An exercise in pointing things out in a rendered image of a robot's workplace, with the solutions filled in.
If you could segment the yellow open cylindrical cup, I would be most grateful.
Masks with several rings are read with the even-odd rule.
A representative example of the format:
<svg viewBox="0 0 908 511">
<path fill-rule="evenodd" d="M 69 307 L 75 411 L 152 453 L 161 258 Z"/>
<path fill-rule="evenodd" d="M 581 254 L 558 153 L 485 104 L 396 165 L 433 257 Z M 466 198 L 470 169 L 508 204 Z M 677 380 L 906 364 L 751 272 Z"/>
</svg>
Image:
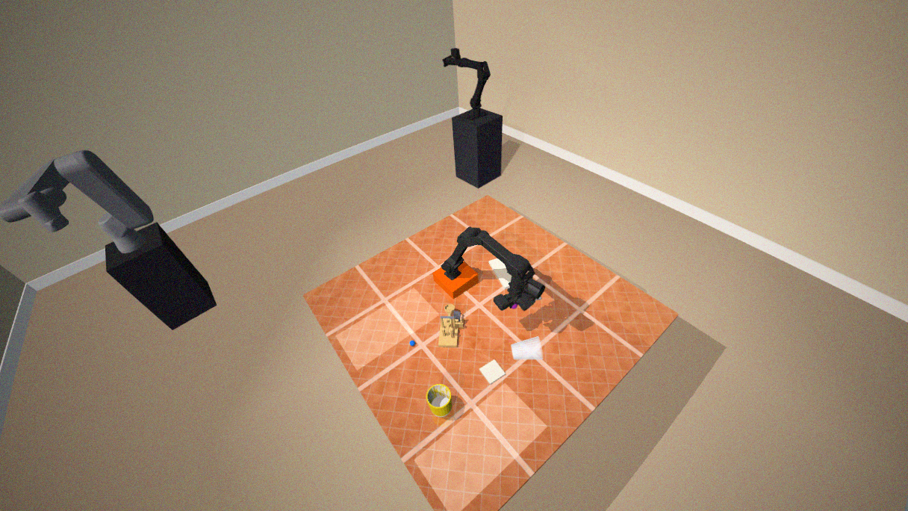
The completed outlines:
<svg viewBox="0 0 908 511">
<path fill-rule="evenodd" d="M 446 416 L 453 409 L 450 390 L 443 384 L 436 384 L 429 387 L 427 391 L 427 402 L 432 408 L 435 416 Z"/>
</svg>

